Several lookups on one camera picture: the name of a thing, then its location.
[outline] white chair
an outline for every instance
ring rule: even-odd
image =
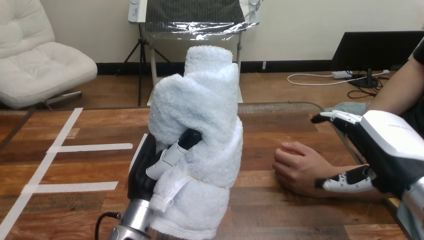
[[[96,75],[91,58],[55,42],[39,0],[0,0],[0,102],[13,109],[48,105],[80,95],[51,98]]]

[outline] computer monitor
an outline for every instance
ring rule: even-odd
[[[366,78],[349,83],[374,88],[378,81],[372,71],[404,65],[423,38],[424,31],[345,32],[331,65],[335,71],[366,71]]]

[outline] robotic hand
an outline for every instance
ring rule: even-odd
[[[343,111],[321,112],[311,121],[330,121],[347,134],[369,163],[328,179],[317,179],[316,188],[357,193],[378,189],[404,201],[424,222],[424,140],[401,117],[371,110],[363,116]]]
[[[149,133],[140,148],[128,176],[128,194],[130,200],[123,218],[113,229],[109,240],[148,240],[149,226],[153,210],[149,202],[157,180],[172,168],[190,148],[202,140],[200,132],[188,129],[179,140],[168,149],[156,153],[156,139]],[[95,239],[98,239],[97,222]]]

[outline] white towel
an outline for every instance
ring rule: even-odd
[[[220,47],[192,47],[184,77],[164,78],[154,89],[149,130],[158,148],[175,143],[187,128],[202,134],[202,141],[154,188],[151,227],[159,232],[211,239],[227,210],[243,145],[237,116],[239,70],[232,60],[231,52]]]

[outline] black sleeve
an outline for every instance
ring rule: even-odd
[[[413,58],[424,65],[424,41],[413,52]]]

